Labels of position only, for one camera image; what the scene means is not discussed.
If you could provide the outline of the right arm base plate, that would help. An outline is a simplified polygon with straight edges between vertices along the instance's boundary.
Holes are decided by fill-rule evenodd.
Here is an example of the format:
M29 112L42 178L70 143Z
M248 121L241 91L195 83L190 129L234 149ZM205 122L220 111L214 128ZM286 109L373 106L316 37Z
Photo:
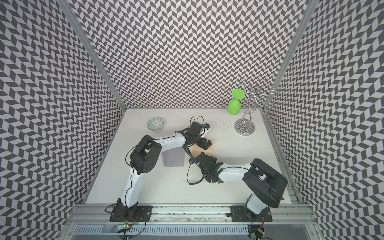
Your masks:
M272 214L270 208L265 208L260 214L255 214L245 206L234 205L230 206L230 213L227 217L231 218L232 222L272 222Z

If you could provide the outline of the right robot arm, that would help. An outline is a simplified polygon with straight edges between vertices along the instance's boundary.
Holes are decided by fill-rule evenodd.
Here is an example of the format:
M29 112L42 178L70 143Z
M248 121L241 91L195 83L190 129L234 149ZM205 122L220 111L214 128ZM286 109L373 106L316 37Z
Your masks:
M259 215L266 208L278 208L284 200L288 180L261 159L237 166L219 163L215 157L201 153L191 157L190 163L199 167L202 180L208 183L244 183L252 191L245 210L252 214Z

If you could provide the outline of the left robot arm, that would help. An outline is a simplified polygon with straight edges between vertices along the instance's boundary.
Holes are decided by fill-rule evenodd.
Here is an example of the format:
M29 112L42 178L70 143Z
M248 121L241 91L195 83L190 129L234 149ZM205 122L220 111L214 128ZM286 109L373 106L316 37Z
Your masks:
M207 150L212 142L205 138L211 126L207 123L200 124L192 122L189 127L176 131L173 135L163 138L144 136L141 141L129 151L130 154L130 177L122 196L118 199L117 205L129 209L138 203L140 189L146 174L157 164L159 156L166 151L182 148L198 164L197 158L193 157L189 147L198 145L201 149Z

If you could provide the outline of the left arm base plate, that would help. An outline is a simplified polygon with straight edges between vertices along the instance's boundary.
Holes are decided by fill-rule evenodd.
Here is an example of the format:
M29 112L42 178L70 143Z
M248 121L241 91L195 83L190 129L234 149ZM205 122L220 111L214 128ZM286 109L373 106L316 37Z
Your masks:
M131 208L120 208L115 206L112 210L109 221L110 222L149 222L152 216L153 206L133 206Z

